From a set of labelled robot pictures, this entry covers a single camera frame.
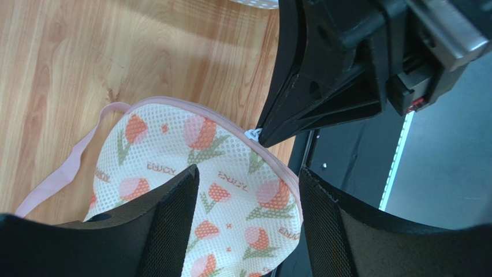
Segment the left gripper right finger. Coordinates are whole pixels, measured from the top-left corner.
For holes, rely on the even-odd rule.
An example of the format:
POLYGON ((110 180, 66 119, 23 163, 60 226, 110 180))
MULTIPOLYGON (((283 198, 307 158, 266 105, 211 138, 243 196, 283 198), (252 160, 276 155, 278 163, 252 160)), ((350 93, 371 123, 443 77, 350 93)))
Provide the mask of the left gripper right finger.
POLYGON ((449 230, 399 218, 307 167, 299 187, 314 276, 491 275, 490 224, 449 230))

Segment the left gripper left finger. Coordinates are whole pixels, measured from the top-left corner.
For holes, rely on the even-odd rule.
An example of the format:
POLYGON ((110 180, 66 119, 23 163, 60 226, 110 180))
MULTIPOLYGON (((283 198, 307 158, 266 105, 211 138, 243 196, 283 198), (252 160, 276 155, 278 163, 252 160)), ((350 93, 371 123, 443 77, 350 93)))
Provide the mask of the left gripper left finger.
POLYGON ((1 215, 2 276, 180 276, 197 200, 191 165, 87 222, 55 226, 1 215))

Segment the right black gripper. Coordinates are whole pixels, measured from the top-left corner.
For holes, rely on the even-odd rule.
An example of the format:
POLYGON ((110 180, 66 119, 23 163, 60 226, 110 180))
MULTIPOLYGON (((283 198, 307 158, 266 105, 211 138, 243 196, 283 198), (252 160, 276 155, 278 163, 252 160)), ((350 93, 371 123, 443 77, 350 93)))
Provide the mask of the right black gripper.
POLYGON ((304 1, 304 70, 259 121, 271 147, 309 130, 421 110, 491 51, 490 1, 304 1))

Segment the floral mesh laundry bag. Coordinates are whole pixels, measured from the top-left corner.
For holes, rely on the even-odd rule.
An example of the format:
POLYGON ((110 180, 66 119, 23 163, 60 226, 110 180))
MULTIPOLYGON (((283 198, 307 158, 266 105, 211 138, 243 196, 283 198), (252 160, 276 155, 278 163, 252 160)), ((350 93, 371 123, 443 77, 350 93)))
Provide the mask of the floral mesh laundry bag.
MULTIPOLYGON (((165 184, 191 165, 199 170, 197 200, 180 276, 265 276, 298 246, 303 222, 299 179, 243 130, 207 107, 169 97, 108 104, 100 119, 121 119, 95 167, 85 219, 117 208, 165 184)), ((70 184, 88 133, 67 160, 20 204, 35 207, 70 184)))

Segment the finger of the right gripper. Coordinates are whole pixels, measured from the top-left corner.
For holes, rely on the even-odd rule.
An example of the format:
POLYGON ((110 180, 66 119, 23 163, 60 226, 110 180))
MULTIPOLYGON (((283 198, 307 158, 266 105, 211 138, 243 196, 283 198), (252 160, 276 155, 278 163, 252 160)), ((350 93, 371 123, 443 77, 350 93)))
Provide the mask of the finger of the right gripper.
POLYGON ((305 12, 302 1, 279 1, 279 37, 269 93, 258 120, 266 128, 278 115, 282 95, 295 71, 299 69, 305 48, 305 12))

